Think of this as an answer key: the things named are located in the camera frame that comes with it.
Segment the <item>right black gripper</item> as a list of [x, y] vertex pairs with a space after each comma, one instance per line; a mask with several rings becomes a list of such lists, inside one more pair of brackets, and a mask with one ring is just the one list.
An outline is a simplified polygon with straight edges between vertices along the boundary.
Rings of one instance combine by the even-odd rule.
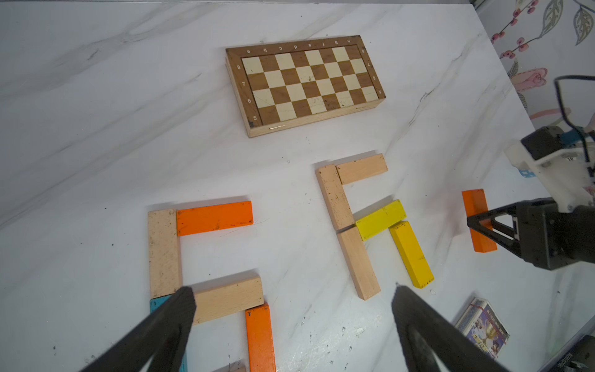
[[[497, 217], [515, 219], [512, 226]], [[537, 268], [594, 262], [594, 207], [562, 213], [551, 198], [521, 201], [466, 218], [467, 225]]]

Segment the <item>teal wooden block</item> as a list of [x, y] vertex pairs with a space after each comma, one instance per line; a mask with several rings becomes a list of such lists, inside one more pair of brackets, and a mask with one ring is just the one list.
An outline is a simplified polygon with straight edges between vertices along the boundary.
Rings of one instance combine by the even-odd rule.
[[[161, 305], [163, 305], [164, 302], [166, 302], [169, 299], [169, 297], [170, 297], [170, 294], [166, 295], [166, 296], [159, 297], [159, 298], [151, 299], [150, 300], [150, 314], [155, 312]], [[180, 372], [188, 372], [187, 355], [186, 354], [183, 356], [183, 359], [181, 362], [181, 367], [180, 367], [179, 371]]]

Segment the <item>yellow-green block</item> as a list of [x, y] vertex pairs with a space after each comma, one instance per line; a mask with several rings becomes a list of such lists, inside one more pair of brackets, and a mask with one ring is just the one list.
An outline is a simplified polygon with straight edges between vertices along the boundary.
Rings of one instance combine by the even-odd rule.
[[407, 214], [401, 201], [395, 200], [389, 205], [357, 220], [356, 227], [361, 239], [366, 241], [406, 218]]

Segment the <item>natural block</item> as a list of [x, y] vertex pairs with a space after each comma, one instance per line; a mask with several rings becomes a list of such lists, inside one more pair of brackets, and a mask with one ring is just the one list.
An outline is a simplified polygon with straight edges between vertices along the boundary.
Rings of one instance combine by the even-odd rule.
[[351, 184], [388, 171], [384, 156], [376, 154], [336, 166], [342, 184]]
[[366, 301], [380, 293], [381, 287], [357, 227], [350, 227], [337, 237], [358, 296]]
[[194, 296], [196, 304], [194, 325], [242, 312], [264, 303], [262, 280], [258, 276], [198, 291]]
[[175, 293], [183, 285], [177, 211], [163, 209], [148, 213], [150, 297]]
[[353, 213], [336, 166], [330, 164], [319, 167], [315, 173], [334, 228], [342, 230], [354, 225]]

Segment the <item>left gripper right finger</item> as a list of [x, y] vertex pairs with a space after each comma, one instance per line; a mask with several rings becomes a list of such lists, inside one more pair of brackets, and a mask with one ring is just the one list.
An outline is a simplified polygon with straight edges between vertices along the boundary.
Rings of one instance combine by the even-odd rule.
[[475, 347], [409, 287], [398, 285], [391, 302], [394, 321], [409, 371], [505, 371]]

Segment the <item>orange block front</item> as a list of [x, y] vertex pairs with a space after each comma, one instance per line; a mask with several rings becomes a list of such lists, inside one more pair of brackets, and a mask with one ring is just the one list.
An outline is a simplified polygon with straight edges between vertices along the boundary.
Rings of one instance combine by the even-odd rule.
[[274, 340], [267, 303], [245, 311], [249, 370], [275, 372]]

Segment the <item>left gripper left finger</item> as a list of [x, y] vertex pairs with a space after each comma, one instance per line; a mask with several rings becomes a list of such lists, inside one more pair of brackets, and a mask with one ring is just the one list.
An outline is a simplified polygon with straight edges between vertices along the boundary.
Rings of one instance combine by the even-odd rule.
[[178, 371], [193, 325], [194, 293], [184, 286], [85, 371]]

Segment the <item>orange block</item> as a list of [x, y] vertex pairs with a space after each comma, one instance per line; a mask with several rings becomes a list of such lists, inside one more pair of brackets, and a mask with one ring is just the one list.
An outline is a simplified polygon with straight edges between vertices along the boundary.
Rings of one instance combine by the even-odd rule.
[[[467, 217], [488, 211], [487, 200], [483, 189], [463, 191], [462, 196]], [[497, 244], [488, 237], [473, 229], [470, 229], [470, 235], [474, 250], [477, 253], [485, 254], [497, 250]]]
[[177, 211], [179, 237], [252, 224], [253, 208], [251, 201]]
[[275, 372], [274, 340], [267, 303], [245, 311], [249, 370]]

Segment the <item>yellow block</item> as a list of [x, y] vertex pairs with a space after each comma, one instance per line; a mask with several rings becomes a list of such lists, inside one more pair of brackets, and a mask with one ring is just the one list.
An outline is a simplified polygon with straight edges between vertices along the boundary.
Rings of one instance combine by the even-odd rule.
[[424, 288], [434, 281], [430, 266], [408, 221], [401, 221], [389, 228], [404, 266], [415, 288]]

